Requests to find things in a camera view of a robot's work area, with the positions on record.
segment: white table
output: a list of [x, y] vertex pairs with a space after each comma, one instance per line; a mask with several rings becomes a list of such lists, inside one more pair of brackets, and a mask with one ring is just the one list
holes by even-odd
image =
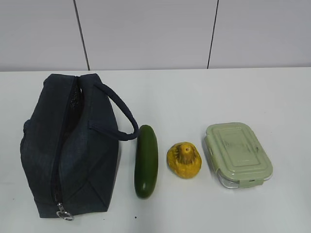
[[[311, 232], [311, 68], [97, 71], [139, 125], [153, 126], [158, 178], [152, 196], [138, 199], [136, 142], [122, 142], [108, 212], [73, 222], [39, 218], [20, 162], [23, 123], [50, 73], [0, 73], [1, 233]], [[115, 114], [120, 129], [130, 132], [117, 108]], [[205, 130], [223, 122], [244, 122], [257, 135], [274, 166], [263, 186], [226, 189], [208, 168]], [[167, 150], [181, 141], [194, 143], [202, 156], [202, 169], [191, 180], [177, 177], [166, 164]]]

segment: green cucumber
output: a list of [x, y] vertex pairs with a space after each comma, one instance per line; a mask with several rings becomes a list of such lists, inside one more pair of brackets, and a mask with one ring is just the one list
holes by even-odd
[[157, 141], [149, 125], [139, 128], [134, 173], [135, 191], [138, 197], [148, 198], [156, 185], [158, 168]]

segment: glass food container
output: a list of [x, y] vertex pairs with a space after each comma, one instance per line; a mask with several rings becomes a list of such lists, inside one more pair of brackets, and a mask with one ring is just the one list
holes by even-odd
[[251, 128], [224, 123], [207, 128], [205, 143], [219, 181], [227, 188], [262, 185], [272, 164]]

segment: metal key ring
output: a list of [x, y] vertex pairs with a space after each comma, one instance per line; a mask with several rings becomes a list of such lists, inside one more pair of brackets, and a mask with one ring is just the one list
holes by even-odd
[[56, 214], [64, 220], [72, 221], [74, 219], [73, 215], [67, 211], [57, 211]]

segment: white wall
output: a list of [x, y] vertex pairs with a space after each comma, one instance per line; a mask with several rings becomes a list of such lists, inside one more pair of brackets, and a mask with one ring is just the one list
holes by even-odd
[[1, 0], [0, 71], [86, 69], [71, 0]]
[[219, 0], [209, 68], [304, 66], [310, 0]]
[[[90, 68], [206, 68], [217, 0], [76, 0]], [[311, 66], [310, 0], [219, 0], [209, 68]], [[86, 70], [73, 0], [2, 0], [0, 71]]]
[[217, 0], [77, 0], [91, 69], [206, 68]]

